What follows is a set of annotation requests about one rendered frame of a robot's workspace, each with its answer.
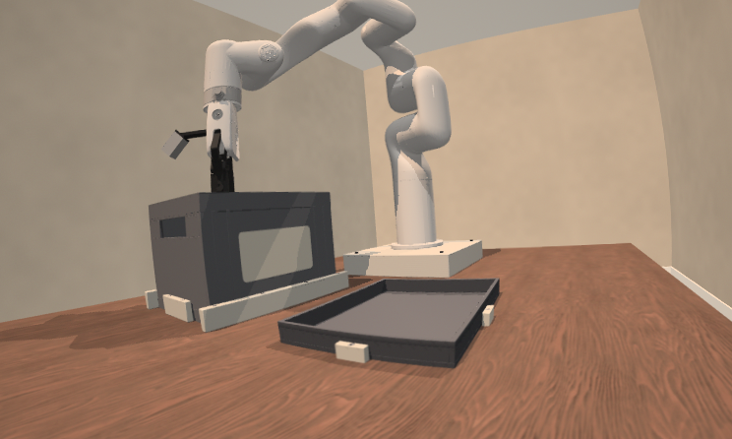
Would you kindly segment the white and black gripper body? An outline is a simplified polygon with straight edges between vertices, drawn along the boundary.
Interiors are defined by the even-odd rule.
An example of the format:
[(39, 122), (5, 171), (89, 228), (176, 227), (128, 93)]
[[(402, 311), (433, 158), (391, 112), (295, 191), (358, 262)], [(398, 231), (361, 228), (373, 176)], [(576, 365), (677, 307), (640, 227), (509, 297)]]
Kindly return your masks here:
[(227, 158), (232, 156), (235, 161), (239, 160), (237, 112), (241, 108), (241, 103), (234, 100), (216, 100), (204, 105), (203, 110), (207, 114), (207, 153), (209, 157), (212, 155), (211, 144), (214, 130), (220, 129), (222, 144), (219, 146), (219, 154), (223, 155), (225, 148)]

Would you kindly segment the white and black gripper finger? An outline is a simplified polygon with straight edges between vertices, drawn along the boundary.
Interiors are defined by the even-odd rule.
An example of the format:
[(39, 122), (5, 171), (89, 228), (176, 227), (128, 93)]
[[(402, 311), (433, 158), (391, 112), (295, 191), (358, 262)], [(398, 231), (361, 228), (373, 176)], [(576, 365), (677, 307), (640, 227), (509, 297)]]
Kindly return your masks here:
[(232, 157), (229, 157), (227, 159), (226, 168), (227, 168), (226, 172), (228, 172), (228, 178), (229, 178), (229, 192), (235, 192), (234, 191), (234, 176), (233, 176)]
[(228, 172), (226, 172), (227, 151), (224, 148), (224, 154), (219, 154), (220, 141), (221, 130), (214, 130), (211, 145), (211, 189), (212, 192), (229, 192)]

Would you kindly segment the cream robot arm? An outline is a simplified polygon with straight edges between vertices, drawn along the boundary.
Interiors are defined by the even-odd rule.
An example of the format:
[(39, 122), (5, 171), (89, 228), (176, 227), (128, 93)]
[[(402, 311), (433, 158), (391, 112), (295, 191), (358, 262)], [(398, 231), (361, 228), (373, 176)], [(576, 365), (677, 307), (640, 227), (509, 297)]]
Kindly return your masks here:
[(204, 105), (216, 100), (242, 105), (242, 89), (263, 88), (370, 18), (361, 38), (384, 63), (391, 109), (397, 113), (418, 109), (392, 122), (385, 133), (396, 213), (397, 242), (391, 248), (442, 246), (436, 235), (432, 172), (423, 153), (443, 147), (451, 138), (448, 93), (440, 73), (429, 66), (417, 68), (412, 52), (397, 42), (416, 25), (413, 11), (402, 2), (337, 0), (297, 22), (276, 42), (212, 43), (206, 51)]

